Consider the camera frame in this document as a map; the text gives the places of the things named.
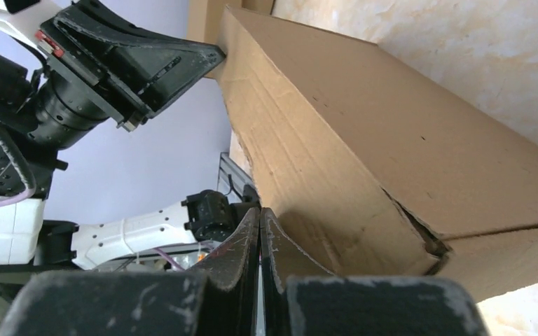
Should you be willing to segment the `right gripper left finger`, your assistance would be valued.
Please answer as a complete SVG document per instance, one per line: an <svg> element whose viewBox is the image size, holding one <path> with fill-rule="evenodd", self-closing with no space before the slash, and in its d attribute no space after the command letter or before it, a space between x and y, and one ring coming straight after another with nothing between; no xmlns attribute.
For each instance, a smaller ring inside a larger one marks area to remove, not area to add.
<svg viewBox="0 0 538 336"><path fill-rule="evenodd" d="M248 210L231 236L187 270L204 283L196 335L256 334L260 215Z"/></svg>

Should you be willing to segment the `large cardboard box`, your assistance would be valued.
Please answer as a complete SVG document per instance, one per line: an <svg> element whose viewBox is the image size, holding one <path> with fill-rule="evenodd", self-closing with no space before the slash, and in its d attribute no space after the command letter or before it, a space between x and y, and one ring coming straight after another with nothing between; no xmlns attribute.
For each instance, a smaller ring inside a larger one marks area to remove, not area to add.
<svg viewBox="0 0 538 336"><path fill-rule="evenodd" d="M538 283L538 1L191 1L262 204L341 274Z"/></svg>

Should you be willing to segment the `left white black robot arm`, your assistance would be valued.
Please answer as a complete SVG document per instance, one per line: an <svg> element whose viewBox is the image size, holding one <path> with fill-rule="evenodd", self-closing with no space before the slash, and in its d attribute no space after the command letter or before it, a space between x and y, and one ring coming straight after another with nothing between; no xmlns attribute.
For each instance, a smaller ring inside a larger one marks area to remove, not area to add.
<svg viewBox="0 0 538 336"><path fill-rule="evenodd" d="M43 216L58 157L107 120L133 131L225 60L217 45L137 27L100 1L0 1L0 31L33 54L28 71L0 55L0 281L93 270L166 246L222 242L259 206L203 190L152 213L96 225Z"/></svg>

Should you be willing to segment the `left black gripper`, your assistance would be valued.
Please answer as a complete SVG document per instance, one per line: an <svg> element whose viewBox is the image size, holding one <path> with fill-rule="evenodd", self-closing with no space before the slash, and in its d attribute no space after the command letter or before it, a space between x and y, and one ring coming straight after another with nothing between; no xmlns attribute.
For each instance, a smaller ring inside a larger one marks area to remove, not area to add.
<svg viewBox="0 0 538 336"><path fill-rule="evenodd" d="M0 128L18 147L73 146L112 118L133 130L226 56L217 45L140 28L100 1L77 1L35 29L43 66L0 55Z"/></svg>

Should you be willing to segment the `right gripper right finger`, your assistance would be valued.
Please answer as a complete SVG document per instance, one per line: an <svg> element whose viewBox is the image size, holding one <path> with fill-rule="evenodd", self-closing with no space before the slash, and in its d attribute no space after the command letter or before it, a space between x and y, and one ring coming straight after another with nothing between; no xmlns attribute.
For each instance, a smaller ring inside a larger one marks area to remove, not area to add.
<svg viewBox="0 0 538 336"><path fill-rule="evenodd" d="M305 315L288 279L329 277L333 272L288 236L272 209L261 210L260 239L266 334L306 335Z"/></svg>

